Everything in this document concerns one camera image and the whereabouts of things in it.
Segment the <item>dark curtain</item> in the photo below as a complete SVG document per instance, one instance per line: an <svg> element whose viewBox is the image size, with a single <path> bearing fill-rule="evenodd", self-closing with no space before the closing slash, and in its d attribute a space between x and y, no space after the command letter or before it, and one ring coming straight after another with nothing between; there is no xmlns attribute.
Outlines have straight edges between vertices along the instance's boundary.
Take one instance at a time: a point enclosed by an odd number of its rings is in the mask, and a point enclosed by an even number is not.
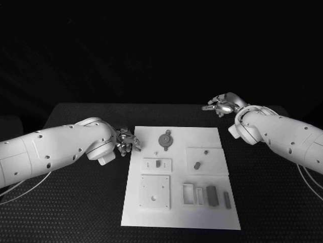
<svg viewBox="0 0 323 243"><path fill-rule="evenodd" d="M323 8L69 7L0 1L0 113L25 133L59 102L200 105L226 92L323 126Z"/></svg>

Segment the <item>white plate with hole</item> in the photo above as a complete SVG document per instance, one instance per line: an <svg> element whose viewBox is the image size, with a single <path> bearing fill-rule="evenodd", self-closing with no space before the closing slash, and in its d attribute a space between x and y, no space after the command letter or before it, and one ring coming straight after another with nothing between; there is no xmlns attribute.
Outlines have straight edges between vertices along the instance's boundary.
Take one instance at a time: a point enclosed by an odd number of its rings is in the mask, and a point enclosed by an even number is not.
<svg viewBox="0 0 323 243"><path fill-rule="evenodd" d="M141 209L170 209L170 177L141 175L140 204Z"/></svg>

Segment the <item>robotic hand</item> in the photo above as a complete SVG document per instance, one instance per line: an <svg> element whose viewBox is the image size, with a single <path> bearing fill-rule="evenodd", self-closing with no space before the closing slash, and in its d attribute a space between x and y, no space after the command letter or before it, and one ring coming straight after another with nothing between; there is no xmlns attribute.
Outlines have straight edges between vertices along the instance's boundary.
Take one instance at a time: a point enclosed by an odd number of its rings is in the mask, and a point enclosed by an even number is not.
<svg viewBox="0 0 323 243"><path fill-rule="evenodd" d="M236 113L228 131L254 145L264 142L275 154L323 174L323 130L278 115L264 106L249 105L234 94L216 96L202 110L215 110L219 117Z"/></svg>
<svg viewBox="0 0 323 243"><path fill-rule="evenodd" d="M71 165L84 153L105 165L115 146L121 156L131 148L141 151L128 129L114 129L98 117L0 142L0 188Z"/></svg>

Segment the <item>black table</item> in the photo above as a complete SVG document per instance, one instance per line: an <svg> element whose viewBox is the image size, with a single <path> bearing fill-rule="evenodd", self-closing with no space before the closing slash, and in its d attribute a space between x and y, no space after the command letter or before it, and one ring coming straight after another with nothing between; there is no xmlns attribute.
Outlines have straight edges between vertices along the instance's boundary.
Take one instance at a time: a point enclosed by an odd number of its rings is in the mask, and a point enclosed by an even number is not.
<svg viewBox="0 0 323 243"><path fill-rule="evenodd" d="M278 106L268 106L287 115ZM323 202L307 188L297 166L264 143L234 139L235 114L218 118L200 105L76 104L56 106L45 128L92 116L112 126L218 127L225 150L241 231L121 227L130 154L100 166L84 155L55 171L20 199L0 206L0 242L323 241ZM7 200L43 178L27 180Z"/></svg>

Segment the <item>white cable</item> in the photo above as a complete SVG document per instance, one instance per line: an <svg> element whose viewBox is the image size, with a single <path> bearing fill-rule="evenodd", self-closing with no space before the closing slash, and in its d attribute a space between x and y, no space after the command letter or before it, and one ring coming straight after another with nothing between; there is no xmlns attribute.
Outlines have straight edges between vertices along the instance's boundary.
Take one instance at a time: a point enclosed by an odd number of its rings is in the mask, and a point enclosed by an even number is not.
<svg viewBox="0 0 323 243"><path fill-rule="evenodd" d="M38 185L45 181L46 177L49 176L51 172L46 174L45 178L42 179L42 181L36 184L36 186L33 186L33 188L30 190L27 190L20 196L14 197L13 199L10 199L9 201L3 202L0 205L9 203L10 201L16 200L17 198L20 198L27 192L30 192L36 187Z"/></svg>
<svg viewBox="0 0 323 243"><path fill-rule="evenodd" d="M298 165L297 165L297 168L298 168L298 171L300 171L300 174L301 174L301 178L303 178L303 180L304 180L304 182L306 182L306 184L307 184L307 186L308 186L308 189L314 192L314 194L317 195L317 197L319 197L319 198L321 199L321 201L323 201L323 198L321 198L320 195L316 193L316 191L313 190L310 184L308 184L307 181L306 181L306 178L304 178L304 175L303 175L303 173L301 173L301 169L300 169L300 166L298 166Z"/></svg>
<svg viewBox="0 0 323 243"><path fill-rule="evenodd" d="M7 191L4 191L0 196L3 196L7 192L10 192L25 181L20 181Z"/></svg>
<svg viewBox="0 0 323 243"><path fill-rule="evenodd" d="M314 178L311 177L311 175L310 175L310 173L307 171L307 168L306 167L303 167L303 168L304 168L304 170L306 170L306 172L308 174L310 179L313 180L313 182L316 183L316 185L323 189L323 186L320 186L320 184L316 182Z"/></svg>

